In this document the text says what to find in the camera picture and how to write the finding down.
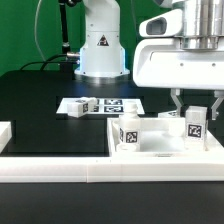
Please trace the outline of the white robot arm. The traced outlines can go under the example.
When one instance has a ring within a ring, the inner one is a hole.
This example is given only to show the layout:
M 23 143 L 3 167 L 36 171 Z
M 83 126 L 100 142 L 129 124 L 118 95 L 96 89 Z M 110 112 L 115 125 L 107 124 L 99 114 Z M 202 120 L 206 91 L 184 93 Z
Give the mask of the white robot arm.
M 95 83 L 128 73 L 139 87 L 169 88 L 176 106 L 182 89 L 212 90 L 211 116 L 224 102 L 224 0 L 153 0 L 166 13 L 143 21 L 133 69 L 120 45 L 120 8 L 115 0 L 83 0 L 85 43 L 75 74 Z

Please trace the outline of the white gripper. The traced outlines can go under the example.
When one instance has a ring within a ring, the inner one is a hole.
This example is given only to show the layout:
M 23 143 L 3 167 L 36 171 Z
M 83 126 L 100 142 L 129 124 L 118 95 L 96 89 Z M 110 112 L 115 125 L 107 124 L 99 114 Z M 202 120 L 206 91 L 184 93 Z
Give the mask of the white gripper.
M 180 89 L 215 90 L 212 119 L 224 101 L 224 38 L 213 50 L 182 50 L 177 38 L 145 39 L 135 50 L 133 80 L 139 87 L 172 89 L 170 96 L 181 115 Z

